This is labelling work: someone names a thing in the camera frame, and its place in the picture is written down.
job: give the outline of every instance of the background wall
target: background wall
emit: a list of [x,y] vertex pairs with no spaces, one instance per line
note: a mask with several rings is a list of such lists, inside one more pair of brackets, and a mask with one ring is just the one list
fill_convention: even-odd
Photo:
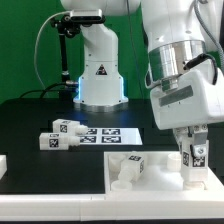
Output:
[[[22,93],[41,89],[35,76],[33,55],[38,31],[51,15],[63,11],[59,0],[2,0],[0,21],[0,103],[17,98]],[[106,26],[119,37],[119,72],[125,80],[125,94],[129,98],[141,98],[137,70],[141,76],[144,97],[149,91],[144,87],[147,71],[147,54],[141,30],[141,11],[131,16],[133,40],[138,69],[130,40],[128,17],[107,17]],[[72,79],[77,80],[83,71],[83,40],[78,35],[67,39],[68,62]],[[38,51],[38,69],[45,86],[60,81],[60,51],[56,29],[50,25],[44,30]]]

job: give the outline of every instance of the cable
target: cable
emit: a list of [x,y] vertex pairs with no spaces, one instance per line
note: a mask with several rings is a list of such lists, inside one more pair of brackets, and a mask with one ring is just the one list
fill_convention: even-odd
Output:
[[65,82],[62,82],[62,83],[54,83],[54,84],[48,86],[48,87],[47,87],[45,90],[43,90],[43,92],[41,93],[41,95],[40,95],[40,99],[44,98],[45,94],[46,94],[49,90],[53,89],[54,87],[57,87],[57,86],[65,86],[65,85],[66,85],[66,83],[65,83]]
[[139,70],[137,54],[136,54],[136,49],[135,49],[134,40],[133,40],[133,29],[132,29],[132,24],[131,24],[131,13],[130,13],[129,0],[127,0],[127,10],[128,10],[128,20],[129,20],[129,28],[130,28],[131,45],[132,45],[132,49],[133,49],[133,52],[134,52],[135,67],[136,67],[137,78],[138,78],[138,85],[139,85],[139,89],[140,89],[142,99],[144,99],[144,94],[143,94],[143,90],[142,90],[142,86],[141,86],[140,70]]
[[35,73],[36,73],[36,76],[38,78],[38,80],[40,81],[40,84],[41,86],[43,87],[43,89],[46,89],[41,77],[40,77],[40,74],[39,74],[39,71],[38,71],[38,67],[37,67],[37,54],[38,54],[38,46],[39,46],[39,41],[40,41],[40,37],[41,37],[41,34],[45,28],[45,26],[47,25],[47,23],[53,19],[54,17],[56,16],[60,16],[60,15],[66,15],[70,13],[69,11],[65,11],[65,12],[60,12],[60,13],[56,13],[52,16],[50,16],[44,23],[43,25],[41,26],[40,30],[39,30],[39,33],[37,35],[37,39],[36,39],[36,43],[35,43],[35,52],[34,52],[34,69],[35,69]]
[[[19,98],[23,98],[24,96],[30,94],[30,93],[42,93],[44,90],[31,90],[23,93]],[[58,92],[59,90],[48,90],[48,92]]]
[[208,27],[206,26],[205,22],[203,21],[203,19],[201,17],[201,13],[199,11],[199,2],[201,4],[206,4],[207,1],[195,0],[194,1],[194,11],[195,11],[195,14],[196,14],[196,16],[198,18],[198,21],[200,22],[201,26],[203,27],[203,29],[205,30],[205,32],[207,33],[207,35],[211,38],[212,42],[217,47],[218,54],[219,54],[219,58],[220,58],[220,62],[221,62],[221,70],[224,73],[224,53],[223,53],[222,46],[216,40],[216,38],[212,35],[212,33],[209,31]]
[[184,70],[189,70],[199,64],[201,64],[202,62],[206,61],[206,60],[211,60],[212,64],[213,64],[213,68],[214,68],[214,77],[213,77],[213,82],[212,84],[215,85],[218,79],[218,68],[217,68],[217,63],[216,60],[213,56],[209,55],[209,54],[199,54],[196,58],[190,60],[185,66],[184,66]]

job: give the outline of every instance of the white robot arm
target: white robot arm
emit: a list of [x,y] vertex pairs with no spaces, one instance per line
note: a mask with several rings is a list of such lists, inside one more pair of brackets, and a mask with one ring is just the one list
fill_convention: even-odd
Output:
[[[67,10],[101,9],[104,15],[127,14],[127,0],[61,3]],[[139,5],[138,0],[129,3],[131,11]],[[203,15],[208,15],[206,23],[218,37],[223,0],[141,0],[149,53],[146,85],[152,89],[150,97],[158,128],[174,131],[182,154],[185,186],[207,180],[207,124],[224,121],[223,73],[206,54],[206,48],[214,50],[214,44],[201,29],[195,4],[201,4]],[[117,72],[116,35],[101,25],[83,27],[82,32],[86,68],[80,83],[85,91],[81,90],[81,98],[76,100],[103,106],[106,102],[116,105],[127,101],[122,96],[122,79]],[[109,75],[98,76],[97,71]],[[112,93],[111,85],[112,98],[105,94],[108,90]]]
[[220,26],[223,0],[141,4],[149,43],[146,85],[152,88],[155,121],[159,129],[173,129],[182,154],[184,186],[201,186],[208,172],[207,124],[224,121],[224,77],[206,54],[206,47],[212,50],[214,45],[202,32],[195,7],[212,15],[206,21],[217,37],[214,31],[220,28],[214,27]]
[[[61,0],[71,19],[91,19],[91,15],[120,16],[135,11],[140,0]],[[118,38],[103,24],[81,26],[84,37],[85,70],[79,78],[77,108],[108,112],[120,109],[128,99],[124,96],[123,78],[118,72]]]

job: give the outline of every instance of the triangular warning sticker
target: triangular warning sticker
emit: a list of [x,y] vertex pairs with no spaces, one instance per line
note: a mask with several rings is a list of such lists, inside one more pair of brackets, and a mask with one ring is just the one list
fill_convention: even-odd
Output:
[[100,68],[96,72],[96,75],[107,75],[107,72],[106,72],[106,70],[105,70],[103,65],[100,66]]

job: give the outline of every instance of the black tabletop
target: black tabletop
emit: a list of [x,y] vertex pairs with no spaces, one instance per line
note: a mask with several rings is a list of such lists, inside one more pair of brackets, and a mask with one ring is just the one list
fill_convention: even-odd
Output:
[[[52,122],[59,118],[77,120],[88,127],[138,128],[143,145],[81,145],[68,151],[40,151],[40,133],[51,132]],[[150,101],[142,100],[131,100],[127,109],[109,113],[76,110],[72,102],[58,99],[8,100],[0,106],[0,128],[0,154],[7,155],[8,169],[0,181],[0,194],[6,195],[103,194],[105,151],[178,150],[172,130],[158,130]],[[222,136],[222,124],[209,126],[209,164],[221,180],[224,176]]]

